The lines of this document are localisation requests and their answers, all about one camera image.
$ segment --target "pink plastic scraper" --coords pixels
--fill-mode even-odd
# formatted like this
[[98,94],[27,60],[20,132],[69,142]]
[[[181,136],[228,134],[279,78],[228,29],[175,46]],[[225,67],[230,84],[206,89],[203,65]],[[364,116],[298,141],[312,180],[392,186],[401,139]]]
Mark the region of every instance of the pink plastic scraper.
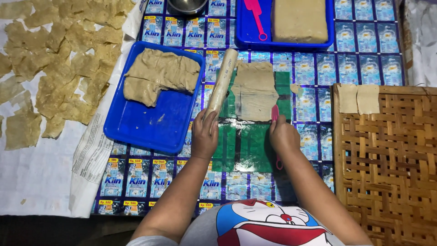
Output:
[[[275,105],[272,108],[272,122],[274,120],[277,120],[278,118],[279,118],[279,108],[277,107],[277,105]],[[276,154],[276,168],[278,170],[281,170],[284,166],[282,165],[282,162],[281,162],[281,166],[279,167],[279,162],[281,162],[281,158],[279,157],[278,154]]]
[[255,22],[257,23],[258,31],[260,32],[258,38],[261,41],[266,41],[267,34],[265,34],[260,21],[260,15],[263,13],[261,11],[260,3],[258,2],[258,0],[244,0],[244,4],[246,5],[247,10],[251,10],[253,13],[253,17],[255,17]]

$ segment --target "metal bowl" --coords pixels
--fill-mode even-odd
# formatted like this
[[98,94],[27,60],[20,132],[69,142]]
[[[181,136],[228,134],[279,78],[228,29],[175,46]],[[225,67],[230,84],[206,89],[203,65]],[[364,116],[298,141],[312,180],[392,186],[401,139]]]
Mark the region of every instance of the metal bowl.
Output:
[[205,8],[208,0],[168,0],[170,6],[181,14],[198,14]]

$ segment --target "gray shirt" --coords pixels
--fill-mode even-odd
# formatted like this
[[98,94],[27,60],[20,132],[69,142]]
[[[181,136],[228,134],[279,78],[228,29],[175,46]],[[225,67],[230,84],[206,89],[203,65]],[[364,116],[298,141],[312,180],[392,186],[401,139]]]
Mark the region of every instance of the gray shirt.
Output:
[[[128,246],[177,246],[163,236],[143,236]],[[188,227],[180,246],[344,246],[300,207],[248,199],[214,207]]]

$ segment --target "woven bamboo tray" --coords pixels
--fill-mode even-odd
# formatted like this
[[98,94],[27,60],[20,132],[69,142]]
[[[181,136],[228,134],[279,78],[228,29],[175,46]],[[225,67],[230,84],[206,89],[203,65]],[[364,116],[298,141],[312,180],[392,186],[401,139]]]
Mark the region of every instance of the woven bamboo tray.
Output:
[[380,114],[339,113],[337,197],[376,246],[437,246],[437,88],[379,87]]

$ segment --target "blue plastic tray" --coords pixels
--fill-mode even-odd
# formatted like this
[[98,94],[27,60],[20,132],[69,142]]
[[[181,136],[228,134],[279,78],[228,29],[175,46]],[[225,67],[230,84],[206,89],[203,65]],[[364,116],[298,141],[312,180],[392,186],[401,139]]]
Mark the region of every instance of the blue plastic tray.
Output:
[[307,44],[307,43],[284,43],[273,42],[271,36],[271,9],[272,0],[258,0],[261,6],[262,14],[260,15],[261,24],[264,32],[267,34],[267,40],[261,41],[258,36],[258,28],[255,23],[252,11],[247,10],[244,0],[237,2],[237,23],[236,36],[241,43],[262,45],[262,46],[283,46],[295,48],[317,48],[327,49],[334,43],[334,14],[333,0],[326,0],[326,24],[328,27],[328,41],[323,44]]
[[146,107],[140,102],[125,99],[123,95],[125,77],[122,76],[112,99],[103,131],[106,136],[126,143],[177,153],[182,149],[187,134],[191,112],[205,70],[205,59],[199,54],[181,49],[138,41],[132,45],[123,74],[128,72],[135,58],[144,51],[144,48],[173,52],[198,62],[201,72],[194,94],[187,95],[172,90],[162,91],[156,107]]

